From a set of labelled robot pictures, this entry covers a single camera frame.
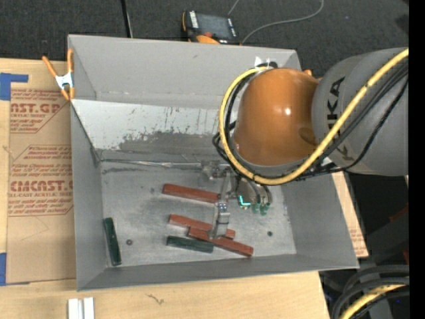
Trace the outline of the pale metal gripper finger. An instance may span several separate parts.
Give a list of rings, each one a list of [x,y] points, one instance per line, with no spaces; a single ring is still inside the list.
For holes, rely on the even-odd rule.
[[[230,212],[225,202],[218,202],[214,209],[212,228],[209,230],[210,239],[218,239],[226,235],[230,220]]]
[[[200,187],[223,187],[229,171],[230,167],[221,163],[202,165],[198,175],[198,184]]]

